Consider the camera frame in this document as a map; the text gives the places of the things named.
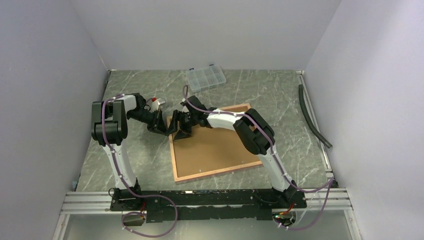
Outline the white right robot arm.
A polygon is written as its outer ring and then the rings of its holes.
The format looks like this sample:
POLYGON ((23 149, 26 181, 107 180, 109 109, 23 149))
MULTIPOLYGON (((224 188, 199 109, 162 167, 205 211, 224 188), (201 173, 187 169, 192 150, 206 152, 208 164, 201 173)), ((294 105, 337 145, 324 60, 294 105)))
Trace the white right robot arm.
POLYGON ((277 205, 286 208, 293 203, 297 185, 277 153, 274 130, 254 108, 244 112, 206 108, 194 95, 181 105, 185 111, 173 111, 166 135, 174 134, 177 139, 190 138, 194 126, 236 132, 245 149, 257 156, 267 170, 277 205))

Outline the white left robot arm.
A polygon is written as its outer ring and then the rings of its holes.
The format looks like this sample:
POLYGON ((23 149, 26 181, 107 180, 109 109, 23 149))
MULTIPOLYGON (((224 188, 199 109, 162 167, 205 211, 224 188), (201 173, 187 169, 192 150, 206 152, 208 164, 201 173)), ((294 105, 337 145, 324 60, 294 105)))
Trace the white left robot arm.
POLYGON ((139 93, 122 93, 91 105, 91 136, 102 146, 111 164, 115 177, 113 198, 123 198, 130 210, 139 209, 144 197, 127 152, 128 120, 144 123, 148 131, 165 135, 167 126, 162 112, 165 104, 163 98, 145 99, 139 93))

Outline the clear plastic organizer box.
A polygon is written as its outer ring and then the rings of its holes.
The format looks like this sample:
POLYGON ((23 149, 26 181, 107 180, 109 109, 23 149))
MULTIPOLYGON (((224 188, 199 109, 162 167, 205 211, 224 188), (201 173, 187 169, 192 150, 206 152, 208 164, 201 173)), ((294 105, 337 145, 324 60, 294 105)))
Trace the clear plastic organizer box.
POLYGON ((215 64, 202 68, 190 68, 185 73, 186 82, 193 93, 217 88, 227 82, 223 70, 215 64))

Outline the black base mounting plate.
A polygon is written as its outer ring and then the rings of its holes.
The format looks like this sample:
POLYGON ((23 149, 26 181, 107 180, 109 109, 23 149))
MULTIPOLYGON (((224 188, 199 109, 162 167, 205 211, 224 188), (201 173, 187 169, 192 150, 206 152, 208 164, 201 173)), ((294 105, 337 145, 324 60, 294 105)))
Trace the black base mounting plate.
POLYGON ((149 223, 185 220, 244 219, 271 220, 277 210, 305 209, 305 194, 293 196, 272 188, 226 190, 145 190, 135 197, 127 190, 111 194, 112 212, 140 212, 149 223))

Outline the aluminium rail frame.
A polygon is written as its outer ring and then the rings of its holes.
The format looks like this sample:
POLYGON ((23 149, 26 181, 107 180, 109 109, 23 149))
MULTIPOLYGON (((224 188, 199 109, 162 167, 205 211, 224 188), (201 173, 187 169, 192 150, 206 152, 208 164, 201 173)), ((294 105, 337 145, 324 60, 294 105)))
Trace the aluminium rail frame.
MULTIPOLYGON (((302 75, 294 70, 225 70, 226 84, 200 91, 197 97, 207 106, 250 104, 276 132, 278 154, 284 167, 302 188, 317 188, 333 176, 325 147, 308 128, 298 100, 302 75)), ((164 115, 179 108, 187 77, 179 70, 114 71, 104 96, 136 91, 144 97, 166 99, 164 115)), ((143 190, 208 190, 268 188, 269 176, 261 166, 233 170, 197 180, 174 182, 170 141, 130 120, 126 140, 133 171, 143 190)), ((68 216, 65 240, 137 240, 138 235, 122 228, 121 213, 110 210, 110 188, 114 176, 105 151, 89 143, 78 185, 69 192, 61 214, 68 216)), ((344 188, 314 193, 308 209, 301 210, 301 231, 286 231, 270 220, 254 218, 179 221, 167 240, 356 240, 359 231, 344 188)))

